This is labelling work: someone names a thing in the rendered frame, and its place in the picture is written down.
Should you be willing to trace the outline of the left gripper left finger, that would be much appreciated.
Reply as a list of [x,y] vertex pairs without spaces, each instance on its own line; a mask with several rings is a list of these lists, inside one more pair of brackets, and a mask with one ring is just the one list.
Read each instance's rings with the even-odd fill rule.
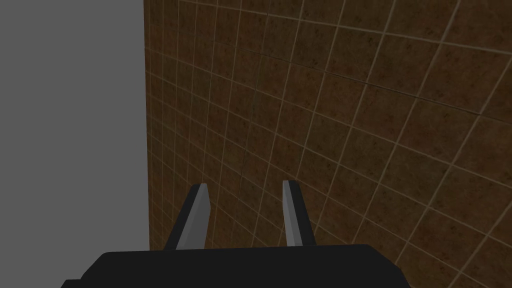
[[208,185],[192,185],[163,249],[203,250],[207,241],[210,214]]

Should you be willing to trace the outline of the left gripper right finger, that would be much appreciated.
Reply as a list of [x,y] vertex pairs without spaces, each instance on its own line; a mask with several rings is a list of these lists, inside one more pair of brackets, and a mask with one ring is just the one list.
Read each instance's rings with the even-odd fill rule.
[[282,182],[282,210],[286,245],[288,247],[316,246],[302,190],[295,180]]

